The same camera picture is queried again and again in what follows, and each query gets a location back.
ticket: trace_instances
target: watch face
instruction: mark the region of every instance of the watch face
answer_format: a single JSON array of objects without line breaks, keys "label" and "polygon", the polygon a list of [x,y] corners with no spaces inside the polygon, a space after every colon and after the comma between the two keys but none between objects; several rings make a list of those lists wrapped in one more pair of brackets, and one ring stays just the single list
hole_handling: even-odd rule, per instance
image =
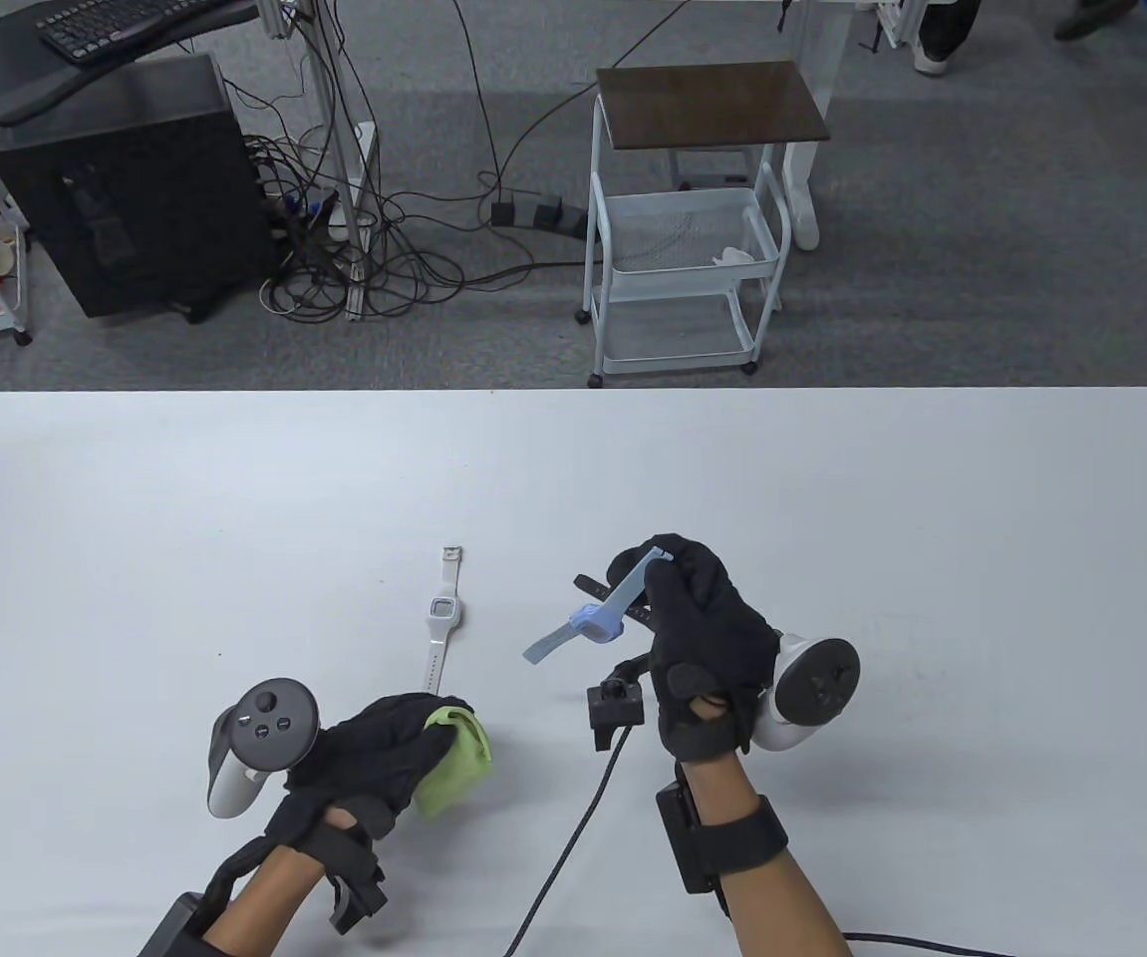
[{"label": "watch face", "polygon": [[458,598],[431,598],[431,618],[453,618],[453,613],[459,609]]}]

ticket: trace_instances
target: white watch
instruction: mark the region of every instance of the white watch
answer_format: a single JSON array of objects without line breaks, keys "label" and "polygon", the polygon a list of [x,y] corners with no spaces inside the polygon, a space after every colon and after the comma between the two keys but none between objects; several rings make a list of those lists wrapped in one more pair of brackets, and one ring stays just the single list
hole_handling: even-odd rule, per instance
[{"label": "white watch", "polygon": [[440,693],[440,672],[444,670],[444,651],[450,635],[462,620],[462,602],[459,601],[459,566],[462,565],[462,546],[450,545],[442,552],[440,593],[431,598],[427,610],[427,629],[431,632],[431,652],[427,656],[427,676],[422,680],[423,692]]}]

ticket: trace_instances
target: black keyboard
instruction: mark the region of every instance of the black keyboard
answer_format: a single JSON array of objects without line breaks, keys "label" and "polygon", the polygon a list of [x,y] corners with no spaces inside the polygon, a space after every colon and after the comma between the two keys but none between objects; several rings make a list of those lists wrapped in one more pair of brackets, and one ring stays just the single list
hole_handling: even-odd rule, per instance
[{"label": "black keyboard", "polygon": [[181,20],[213,10],[232,0],[78,0],[60,13],[37,20],[37,32],[68,63],[97,64],[139,47]]}]

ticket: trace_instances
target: pants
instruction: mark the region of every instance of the pants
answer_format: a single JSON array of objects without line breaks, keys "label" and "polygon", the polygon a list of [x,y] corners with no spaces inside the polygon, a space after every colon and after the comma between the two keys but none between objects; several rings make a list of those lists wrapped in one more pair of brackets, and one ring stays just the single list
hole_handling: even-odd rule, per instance
[{"label": "pants", "polygon": [[976,23],[980,0],[954,0],[954,3],[934,3],[923,14],[919,40],[923,52],[933,60],[946,60],[968,39]]}]

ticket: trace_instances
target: computer tower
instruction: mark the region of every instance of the computer tower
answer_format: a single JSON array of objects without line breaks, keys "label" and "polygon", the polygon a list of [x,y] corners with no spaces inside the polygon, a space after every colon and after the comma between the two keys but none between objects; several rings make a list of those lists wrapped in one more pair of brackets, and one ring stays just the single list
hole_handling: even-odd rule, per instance
[{"label": "computer tower", "polygon": [[0,129],[0,178],[87,316],[200,316],[274,267],[257,172],[209,55],[127,64]]}]

